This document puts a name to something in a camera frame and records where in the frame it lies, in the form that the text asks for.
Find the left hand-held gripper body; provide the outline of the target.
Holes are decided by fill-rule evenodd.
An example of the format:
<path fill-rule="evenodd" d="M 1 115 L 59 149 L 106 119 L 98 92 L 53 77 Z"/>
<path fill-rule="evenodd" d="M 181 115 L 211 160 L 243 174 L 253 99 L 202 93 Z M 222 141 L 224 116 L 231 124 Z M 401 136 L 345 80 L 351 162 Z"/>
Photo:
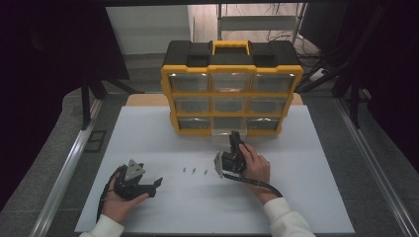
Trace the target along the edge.
<path fill-rule="evenodd" d="M 143 169 L 136 170 L 136 164 L 130 159 L 127 165 L 122 165 L 117 169 L 114 192 L 126 200 L 132 200 L 142 195 L 139 181 L 145 171 Z"/>

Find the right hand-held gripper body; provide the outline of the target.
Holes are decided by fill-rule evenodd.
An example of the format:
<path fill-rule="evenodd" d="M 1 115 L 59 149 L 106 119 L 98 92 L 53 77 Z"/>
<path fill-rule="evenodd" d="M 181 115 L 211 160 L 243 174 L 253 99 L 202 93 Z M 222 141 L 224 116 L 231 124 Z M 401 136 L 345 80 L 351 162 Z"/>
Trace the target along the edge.
<path fill-rule="evenodd" d="M 213 163 L 215 171 L 221 178 L 229 176 L 224 174 L 224 171 L 235 174 L 236 178 L 241 178 L 241 173 L 246 169 L 244 156 L 237 153 L 217 152 Z"/>

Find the clear plastic drawer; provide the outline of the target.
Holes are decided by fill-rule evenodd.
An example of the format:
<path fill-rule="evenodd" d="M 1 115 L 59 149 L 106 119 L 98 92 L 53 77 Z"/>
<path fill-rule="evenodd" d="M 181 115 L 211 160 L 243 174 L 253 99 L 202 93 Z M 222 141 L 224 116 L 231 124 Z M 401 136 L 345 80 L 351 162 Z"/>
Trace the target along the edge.
<path fill-rule="evenodd" d="M 247 134 L 247 124 L 243 117 L 214 117 L 211 120 L 212 135 L 228 135 L 237 131 L 241 135 Z"/>

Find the yellow and black organizer cabinet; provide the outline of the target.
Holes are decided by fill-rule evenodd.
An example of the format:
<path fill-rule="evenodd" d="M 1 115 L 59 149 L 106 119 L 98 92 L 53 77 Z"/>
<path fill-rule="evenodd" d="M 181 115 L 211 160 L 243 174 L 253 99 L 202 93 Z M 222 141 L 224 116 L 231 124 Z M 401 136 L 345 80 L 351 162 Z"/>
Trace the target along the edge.
<path fill-rule="evenodd" d="M 303 68 L 293 45 L 287 40 L 251 42 L 249 40 L 215 40 L 191 42 L 173 40 L 169 43 L 161 67 L 161 86 L 170 107 L 170 121 L 175 131 L 188 135 L 212 135 L 201 129 L 181 130 L 177 124 L 169 75 L 171 73 L 293 73 L 295 78 L 288 92 L 279 127 L 274 131 L 247 131 L 246 135 L 277 135 L 293 101 L 293 92 L 302 78 Z"/>

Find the person's right hand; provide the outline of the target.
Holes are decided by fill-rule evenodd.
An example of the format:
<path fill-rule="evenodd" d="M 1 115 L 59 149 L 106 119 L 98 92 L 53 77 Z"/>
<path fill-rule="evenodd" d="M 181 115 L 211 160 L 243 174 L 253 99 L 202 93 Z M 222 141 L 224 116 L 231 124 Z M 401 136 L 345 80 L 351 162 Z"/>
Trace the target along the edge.
<path fill-rule="evenodd" d="M 267 159 L 258 154 L 250 144 L 240 144 L 239 148 L 246 161 L 246 170 L 242 173 L 242 176 L 249 180 L 269 184 L 271 166 Z M 276 197 L 267 188 L 254 185 L 248 185 L 248 188 L 261 203 L 266 203 Z"/>

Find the black floor grate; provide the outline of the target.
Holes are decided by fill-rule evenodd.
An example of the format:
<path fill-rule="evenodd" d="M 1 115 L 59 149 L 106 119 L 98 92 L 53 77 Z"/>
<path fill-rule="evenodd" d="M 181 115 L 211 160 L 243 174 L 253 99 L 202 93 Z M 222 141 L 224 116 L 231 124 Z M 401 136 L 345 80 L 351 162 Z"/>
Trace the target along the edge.
<path fill-rule="evenodd" d="M 86 142 L 84 151 L 87 153 L 98 153 L 101 151 L 106 138 L 105 130 L 93 130 Z"/>

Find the white table mat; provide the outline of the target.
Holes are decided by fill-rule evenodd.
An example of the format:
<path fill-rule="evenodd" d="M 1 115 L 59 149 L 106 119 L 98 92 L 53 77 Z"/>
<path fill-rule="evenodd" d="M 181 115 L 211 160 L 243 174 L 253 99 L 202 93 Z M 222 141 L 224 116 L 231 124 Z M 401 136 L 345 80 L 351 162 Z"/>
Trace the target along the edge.
<path fill-rule="evenodd" d="M 307 107 L 291 107 L 279 135 L 246 141 L 270 161 L 272 185 L 313 232 L 353 233 Z M 120 165 L 132 159 L 144 164 L 143 183 L 163 181 L 155 197 L 129 214 L 126 232 L 180 236 L 269 233 L 270 221 L 261 203 L 244 184 L 221 178 L 214 169 L 216 153 L 228 147 L 225 137 L 177 134 L 166 107 L 122 108 L 76 231 L 94 227 L 105 183 Z"/>

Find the set of clear organizer drawers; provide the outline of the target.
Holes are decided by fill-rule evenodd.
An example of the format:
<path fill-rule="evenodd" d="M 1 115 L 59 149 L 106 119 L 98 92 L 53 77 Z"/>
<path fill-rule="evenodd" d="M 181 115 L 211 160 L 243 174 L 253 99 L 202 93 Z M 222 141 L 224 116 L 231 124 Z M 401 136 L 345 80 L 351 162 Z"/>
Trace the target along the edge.
<path fill-rule="evenodd" d="M 274 131 L 294 78 L 293 73 L 171 73 L 178 127 L 211 132 L 214 117 L 243 117 L 247 131 Z"/>

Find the black stand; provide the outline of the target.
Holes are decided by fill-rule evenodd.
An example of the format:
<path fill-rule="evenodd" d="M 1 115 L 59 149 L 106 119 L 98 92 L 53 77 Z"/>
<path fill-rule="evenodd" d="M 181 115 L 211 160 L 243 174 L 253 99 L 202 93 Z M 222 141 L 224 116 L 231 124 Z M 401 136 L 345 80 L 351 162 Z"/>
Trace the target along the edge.
<path fill-rule="evenodd" d="M 339 79 L 332 88 L 332 95 L 336 98 L 343 98 L 347 91 L 350 91 L 349 118 L 355 128 L 359 128 L 359 103 L 366 99 L 360 97 L 361 78 L 354 68 L 344 69 Z"/>
<path fill-rule="evenodd" d="M 108 95 L 102 81 L 105 80 L 125 92 L 132 94 L 143 94 L 143 91 L 133 89 L 121 80 L 113 78 L 111 75 L 99 69 L 85 68 L 80 78 L 81 83 L 81 102 L 83 123 L 82 130 L 86 130 L 90 122 L 93 120 L 91 116 L 90 93 L 98 100 L 103 100 Z"/>

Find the white power strip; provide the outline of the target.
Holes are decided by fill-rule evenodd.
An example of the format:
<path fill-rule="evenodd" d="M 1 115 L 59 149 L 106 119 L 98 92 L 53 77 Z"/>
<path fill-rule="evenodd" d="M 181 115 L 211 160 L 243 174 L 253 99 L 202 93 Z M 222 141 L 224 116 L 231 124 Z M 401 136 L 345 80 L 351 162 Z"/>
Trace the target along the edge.
<path fill-rule="evenodd" d="M 314 73 L 310 76 L 309 80 L 310 80 L 311 82 L 314 82 L 314 81 L 318 80 L 319 78 L 321 78 L 322 76 L 324 76 L 326 73 L 327 73 L 327 70 L 326 70 L 326 69 L 324 69 L 324 68 L 319 68 L 316 72 L 314 72 Z"/>

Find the white metal shelf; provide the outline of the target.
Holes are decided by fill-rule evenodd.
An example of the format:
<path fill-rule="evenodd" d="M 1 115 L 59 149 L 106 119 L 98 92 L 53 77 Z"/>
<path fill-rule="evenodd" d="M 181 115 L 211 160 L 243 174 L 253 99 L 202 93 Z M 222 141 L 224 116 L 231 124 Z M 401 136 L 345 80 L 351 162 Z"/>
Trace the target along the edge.
<path fill-rule="evenodd" d="M 260 40 L 290 40 L 295 42 L 303 19 L 306 3 L 229 4 L 217 5 L 216 38 L 224 32 L 265 33 Z"/>

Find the black curtain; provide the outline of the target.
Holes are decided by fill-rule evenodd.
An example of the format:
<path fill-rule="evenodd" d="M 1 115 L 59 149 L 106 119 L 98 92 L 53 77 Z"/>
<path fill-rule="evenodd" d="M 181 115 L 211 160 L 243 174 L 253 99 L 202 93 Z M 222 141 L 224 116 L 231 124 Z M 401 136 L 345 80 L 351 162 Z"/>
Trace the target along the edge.
<path fill-rule="evenodd" d="M 368 90 L 373 117 L 419 170 L 419 0 L 310 2 L 300 34 L 333 67 L 355 60 L 332 94 Z"/>
<path fill-rule="evenodd" d="M 107 8 L 81 0 L 0 0 L 0 211 L 34 163 L 63 98 L 128 77 Z"/>

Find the white cabinet panel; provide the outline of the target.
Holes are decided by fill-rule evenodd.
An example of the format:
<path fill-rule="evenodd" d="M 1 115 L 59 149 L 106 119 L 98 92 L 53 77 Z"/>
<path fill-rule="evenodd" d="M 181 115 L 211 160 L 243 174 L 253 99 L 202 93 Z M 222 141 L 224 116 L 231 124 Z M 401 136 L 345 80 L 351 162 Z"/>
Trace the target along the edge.
<path fill-rule="evenodd" d="M 190 40 L 187 6 L 107 7 L 122 54 L 164 53 L 171 40 Z"/>

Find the metal frame rail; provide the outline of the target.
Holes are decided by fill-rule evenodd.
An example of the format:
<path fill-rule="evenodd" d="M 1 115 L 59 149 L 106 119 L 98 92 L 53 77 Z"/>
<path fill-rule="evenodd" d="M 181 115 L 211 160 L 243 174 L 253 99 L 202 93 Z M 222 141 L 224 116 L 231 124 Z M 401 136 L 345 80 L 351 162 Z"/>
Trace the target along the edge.
<path fill-rule="evenodd" d="M 353 124 L 350 119 L 349 109 L 344 99 L 335 99 L 335 104 L 342 116 L 344 123 L 348 127 L 358 149 L 360 150 L 367 166 L 374 177 L 381 194 L 387 202 L 399 228 L 405 237 L 419 237 L 419 228 L 413 223 L 413 219 L 401 197 L 396 192 L 389 178 L 384 173 L 383 168 L 378 162 L 377 157 L 366 141 L 363 133 Z"/>
<path fill-rule="evenodd" d="M 87 120 L 83 121 L 82 129 L 77 134 L 29 237 L 46 236 L 91 135 L 102 105 L 103 101 L 98 99 L 94 100 L 93 105 L 89 105 Z"/>

